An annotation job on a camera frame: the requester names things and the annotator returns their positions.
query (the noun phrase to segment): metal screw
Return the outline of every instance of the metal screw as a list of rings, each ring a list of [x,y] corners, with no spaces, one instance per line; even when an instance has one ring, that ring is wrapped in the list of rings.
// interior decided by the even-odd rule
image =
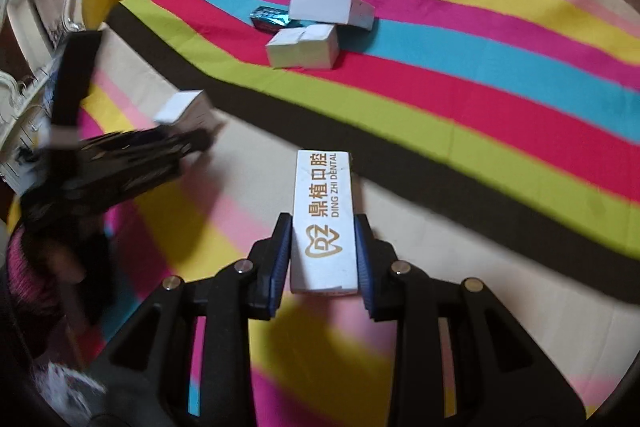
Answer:
[[[484,283],[475,277],[470,277],[465,280],[465,288],[470,292],[478,293],[484,289]]]
[[[165,290],[175,290],[180,284],[182,284],[182,279],[177,275],[170,275],[162,279],[162,288]]]
[[[411,265],[407,261],[393,261],[391,271],[396,275],[404,275],[411,271]]]
[[[241,259],[240,261],[236,261],[236,264],[234,264],[234,270],[238,273],[246,273],[252,269],[254,269],[254,263],[248,259]]]

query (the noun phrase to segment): white box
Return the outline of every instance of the white box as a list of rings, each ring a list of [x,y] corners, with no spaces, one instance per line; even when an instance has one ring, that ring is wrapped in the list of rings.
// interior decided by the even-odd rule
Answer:
[[[330,70],[340,53],[338,34],[332,24],[284,28],[273,36],[266,49],[272,68]]]
[[[272,68],[295,68],[300,65],[298,41],[305,28],[283,28],[267,42],[267,56]]]
[[[325,295],[358,291],[349,153],[298,151],[290,287]]]
[[[168,125],[176,132],[186,132],[202,127],[216,134],[222,126],[213,112],[207,94],[202,90],[175,93],[154,117],[158,125]]]
[[[373,28],[375,8],[363,0],[291,0],[289,17],[303,21]]]
[[[332,24],[308,26],[298,41],[298,57],[303,68],[330,70],[338,53],[338,33]]]

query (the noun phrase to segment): dental logo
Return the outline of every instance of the dental logo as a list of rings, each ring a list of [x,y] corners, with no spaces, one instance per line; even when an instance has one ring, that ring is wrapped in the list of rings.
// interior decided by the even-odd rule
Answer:
[[[340,234],[330,229],[329,225],[306,227],[306,237],[309,238],[310,243],[305,248],[305,254],[309,257],[327,257],[342,251],[342,247],[334,245],[334,241],[340,238]]]

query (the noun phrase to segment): table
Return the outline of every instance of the table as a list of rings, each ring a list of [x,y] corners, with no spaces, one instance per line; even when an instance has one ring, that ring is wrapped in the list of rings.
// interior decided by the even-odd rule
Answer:
[[[268,237],[292,207],[297,148],[348,150],[376,233],[432,277],[485,280],[592,411],[640,346],[640,14],[366,1],[379,20],[340,29],[332,71],[268,68],[248,15],[288,0],[113,11],[85,136],[151,126],[176,89],[206,89],[227,125],[180,181],[110,212],[118,302],[81,339],[85,359],[162,277],[208,277]],[[384,425],[394,328],[358,298],[286,294],[250,338],[261,426]],[[197,412],[195,383],[190,400]]]

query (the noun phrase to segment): white furniture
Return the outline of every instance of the white furniture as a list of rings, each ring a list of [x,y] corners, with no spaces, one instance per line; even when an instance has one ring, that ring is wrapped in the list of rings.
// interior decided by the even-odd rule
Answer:
[[[31,78],[16,81],[10,74],[0,71],[0,176],[14,192],[20,194],[26,188],[24,172],[27,166],[16,159],[20,147],[32,147],[37,142],[38,128],[48,113],[44,91],[50,73],[55,68],[55,51],[60,39],[68,32],[84,29],[72,20],[75,0],[61,0],[62,9],[56,2],[47,6],[48,13],[38,10],[35,0],[0,0],[0,29],[6,20],[10,5],[27,3],[39,24],[52,59],[43,68],[38,68]]]

